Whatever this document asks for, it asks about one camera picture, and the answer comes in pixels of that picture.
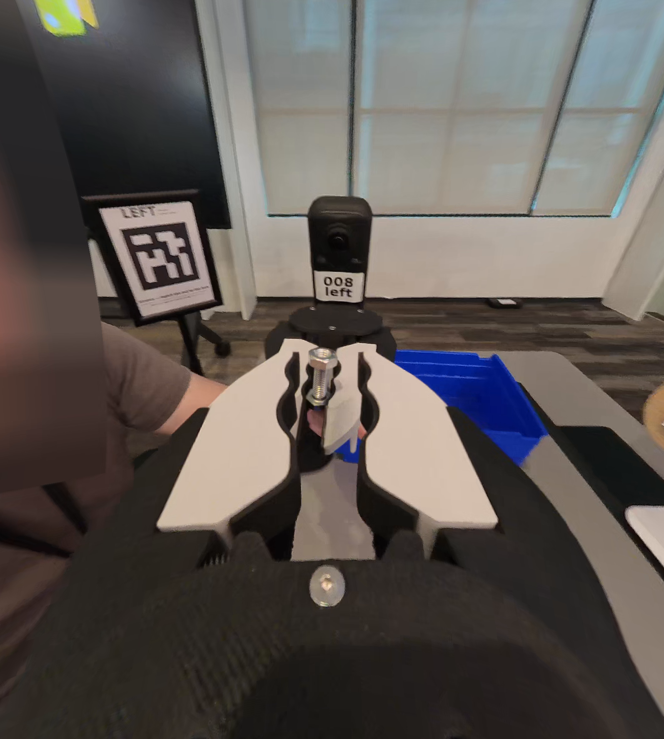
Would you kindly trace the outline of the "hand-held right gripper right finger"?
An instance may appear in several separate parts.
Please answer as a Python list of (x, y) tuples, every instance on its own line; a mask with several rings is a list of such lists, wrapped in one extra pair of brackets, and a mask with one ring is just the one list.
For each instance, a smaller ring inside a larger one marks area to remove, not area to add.
[(370, 419), (364, 421), (357, 504), (371, 531), (385, 539), (415, 531), (432, 547), (443, 529), (494, 529), (497, 514), (445, 402), (375, 350), (358, 358)]

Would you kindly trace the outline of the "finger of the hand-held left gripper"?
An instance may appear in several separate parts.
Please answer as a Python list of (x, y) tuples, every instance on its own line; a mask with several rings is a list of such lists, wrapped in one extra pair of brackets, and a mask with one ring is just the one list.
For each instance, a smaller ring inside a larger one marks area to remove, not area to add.
[(281, 373), (281, 395), (276, 417), (290, 442), (291, 461), (298, 471), (321, 471), (332, 458), (322, 448), (322, 438), (308, 425), (307, 414), (312, 407), (306, 400), (311, 384), (312, 369), (308, 365), (309, 350), (315, 346), (300, 338), (286, 338), (268, 361), (278, 361)]
[(322, 448), (334, 453), (345, 443), (359, 441), (359, 430), (371, 432), (377, 426), (380, 403), (374, 395), (374, 370), (386, 358), (371, 343), (356, 343), (337, 350), (339, 371), (335, 374), (333, 390), (325, 407)]

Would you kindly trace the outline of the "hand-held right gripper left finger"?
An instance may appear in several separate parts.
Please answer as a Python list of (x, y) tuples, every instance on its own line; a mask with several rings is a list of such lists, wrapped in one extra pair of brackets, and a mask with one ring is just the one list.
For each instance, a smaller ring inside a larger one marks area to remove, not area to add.
[(300, 349), (237, 379), (209, 407), (161, 512), (159, 531), (255, 532), (266, 542), (294, 528), (301, 507), (297, 442)]

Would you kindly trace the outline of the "short thick steel bolt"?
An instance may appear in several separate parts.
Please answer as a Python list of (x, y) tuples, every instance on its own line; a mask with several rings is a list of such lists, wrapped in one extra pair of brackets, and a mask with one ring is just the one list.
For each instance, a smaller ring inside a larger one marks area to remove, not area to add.
[(334, 378), (334, 369), (327, 367), (314, 367), (312, 369), (311, 384), (306, 394), (308, 404), (314, 409), (327, 406), (331, 397), (331, 384)]

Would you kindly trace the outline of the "blue plastic bin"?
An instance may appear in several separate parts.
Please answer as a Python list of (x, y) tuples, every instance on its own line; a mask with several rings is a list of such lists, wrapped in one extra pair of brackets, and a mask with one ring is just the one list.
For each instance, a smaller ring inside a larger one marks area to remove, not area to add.
[(422, 442), (414, 431), (442, 430), (445, 409), (464, 413), (509, 459), (522, 466), (548, 432), (521, 386), (496, 356), (439, 350), (399, 349), (393, 361), (372, 349), (362, 352), (370, 368), (366, 389), (378, 410), (383, 440), (404, 432), (399, 454)]

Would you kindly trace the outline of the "black wheeled sign stand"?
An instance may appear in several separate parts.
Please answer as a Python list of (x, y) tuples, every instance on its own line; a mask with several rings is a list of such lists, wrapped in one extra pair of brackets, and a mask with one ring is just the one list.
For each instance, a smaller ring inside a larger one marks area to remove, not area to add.
[(183, 342), (181, 363), (188, 367), (192, 373), (204, 376), (204, 368), (198, 356), (198, 340), (200, 338), (214, 347), (214, 353), (217, 357), (227, 358), (231, 356), (232, 346), (230, 342), (206, 326), (200, 312), (183, 314), (176, 319), (176, 323)]

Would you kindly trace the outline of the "black framed marker sign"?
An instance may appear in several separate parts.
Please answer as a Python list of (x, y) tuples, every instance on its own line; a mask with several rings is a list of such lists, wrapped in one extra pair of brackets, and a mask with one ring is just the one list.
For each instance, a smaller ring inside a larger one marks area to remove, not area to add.
[(82, 216), (136, 326), (224, 304), (198, 189), (87, 196)]

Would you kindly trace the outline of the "white framed glass partition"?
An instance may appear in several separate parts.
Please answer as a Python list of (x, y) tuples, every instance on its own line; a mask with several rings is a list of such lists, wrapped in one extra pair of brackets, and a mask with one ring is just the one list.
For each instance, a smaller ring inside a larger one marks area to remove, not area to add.
[(270, 217), (616, 217), (664, 107), (664, 1), (243, 11)]

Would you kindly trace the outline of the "black flat pad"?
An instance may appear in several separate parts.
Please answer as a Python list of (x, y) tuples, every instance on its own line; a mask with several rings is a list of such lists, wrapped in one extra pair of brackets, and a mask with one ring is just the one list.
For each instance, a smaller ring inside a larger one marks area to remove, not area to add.
[(634, 506), (664, 507), (664, 479), (613, 430), (604, 426), (557, 426), (551, 432), (564, 455), (625, 528)]

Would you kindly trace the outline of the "person's grey shirt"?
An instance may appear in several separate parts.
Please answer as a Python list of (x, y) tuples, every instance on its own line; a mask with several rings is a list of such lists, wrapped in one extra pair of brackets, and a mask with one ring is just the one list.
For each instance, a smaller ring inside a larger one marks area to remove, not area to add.
[[(93, 477), (65, 484), (96, 531), (133, 484), (127, 432), (158, 431), (178, 409), (189, 369), (123, 329), (102, 323), (106, 364), (106, 464)], [(0, 493), (0, 523), (16, 532), (75, 551), (83, 537), (43, 488)], [(66, 559), (0, 543), (0, 701), (28, 658), (32, 631), (47, 611)]]

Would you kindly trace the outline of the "large black wall display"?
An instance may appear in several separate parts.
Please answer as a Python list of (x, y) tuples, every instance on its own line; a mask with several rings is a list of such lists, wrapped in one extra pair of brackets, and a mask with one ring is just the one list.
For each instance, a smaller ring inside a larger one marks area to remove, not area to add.
[(192, 1), (17, 2), (79, 197), (195, 189), (231, 218)]

